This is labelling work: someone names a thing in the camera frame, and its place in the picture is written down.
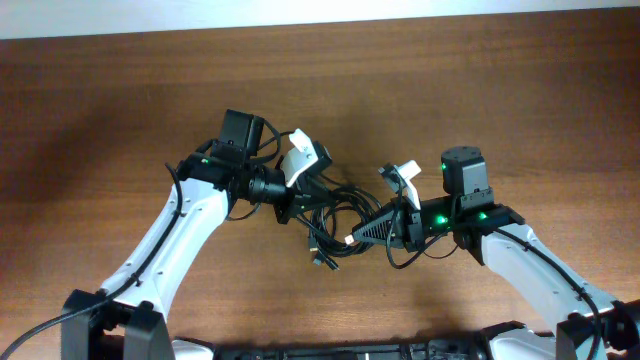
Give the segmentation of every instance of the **green led light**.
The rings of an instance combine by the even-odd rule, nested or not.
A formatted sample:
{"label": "green led light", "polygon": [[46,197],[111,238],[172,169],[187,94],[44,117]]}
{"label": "green led light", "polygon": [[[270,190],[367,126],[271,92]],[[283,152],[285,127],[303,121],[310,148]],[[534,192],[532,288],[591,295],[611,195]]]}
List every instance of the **green led light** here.
{"label": "green led light", "polygon": [[436,224],[446,224],[449,221],[449,219],[447,219],[446,217],[442,216],[442,215],[438,215],[436,216]]}

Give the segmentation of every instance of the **cable connector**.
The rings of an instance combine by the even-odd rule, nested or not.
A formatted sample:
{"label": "cable connector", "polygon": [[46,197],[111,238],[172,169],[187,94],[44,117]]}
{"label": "cable connector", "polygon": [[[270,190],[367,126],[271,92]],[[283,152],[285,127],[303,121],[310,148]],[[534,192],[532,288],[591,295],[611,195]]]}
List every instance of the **cable connector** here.
{"label": "cable connector", "polygon": [[318,266],[321,266],[322,264],[327,264],[327,266],[331,270],[340,270],[340,267],[338,266],[338,264],[335,261],[333,261],[333,259],[331,259],[330,257],[325,256],[321,250],[318,250],[318,252],[316,253],[316,256],[313,258],[313,263]]}

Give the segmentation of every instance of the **white wall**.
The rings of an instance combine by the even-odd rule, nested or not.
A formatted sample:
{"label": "white wall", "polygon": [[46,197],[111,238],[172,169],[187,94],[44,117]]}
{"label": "white wall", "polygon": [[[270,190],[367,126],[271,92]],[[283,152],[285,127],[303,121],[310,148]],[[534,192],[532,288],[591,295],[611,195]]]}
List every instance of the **white wall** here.
{"label": "white wall", "polygon": [[0,39],[639,5],[640,0],[0,0]]}

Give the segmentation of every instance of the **wooden surface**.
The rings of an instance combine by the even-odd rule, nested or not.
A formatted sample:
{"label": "wooden surface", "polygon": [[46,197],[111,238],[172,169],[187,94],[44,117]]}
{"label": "wooden surface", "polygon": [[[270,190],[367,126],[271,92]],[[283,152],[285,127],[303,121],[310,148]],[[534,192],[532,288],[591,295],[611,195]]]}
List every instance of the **wooden surface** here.
{"label": "wooden surface", "polygon": [[[176,164],[224,110],[301,127],[329,172],[392,196],[376,169],[480,146],[496,199],[560,258],[640,298],[638,9],[0,42],[0,347],[93,291],[155,220]],[[345,216],[342,233],[354,223]],[[451,248],[443,241],[433,253]],[[396,253],[399,259],[406,254]],[[310,262],[271,209],[226,224],[182,283],[172,335],[216,343],[410,338],[540,318],[462,251],[398,271],[383,248]],[[16,358],[58,356],[59,328]]]}

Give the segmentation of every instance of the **wooden table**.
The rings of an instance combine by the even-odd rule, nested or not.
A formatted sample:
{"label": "wooden table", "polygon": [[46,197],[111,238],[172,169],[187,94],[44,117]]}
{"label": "wooden table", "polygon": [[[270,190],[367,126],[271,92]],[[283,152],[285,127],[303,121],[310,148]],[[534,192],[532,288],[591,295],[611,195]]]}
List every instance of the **wooden table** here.
{"label": "wooden table", "polygon": [[[0,42],[0,347],[94,291],[169,193],[162,166],[225,109],[300,127],[329,171],[387,200],[377,174],[479,146],[498,202],[623,301],[640,298],[640,10],[446,17]],[[247,206],[239,206],[238,213]],[[355,223],[341,217],[342,234]],[[452,247],[442,241],[433,254]],[[404,259],[406,254],[396,253]],[[383,248],[311,263],[271,209],[219,228],[182,283],[172,335],[216,343],[389,340],[520,320],[532,308],[459,251],[398,271]],[[56,358],[59,328],[15,358]]]}

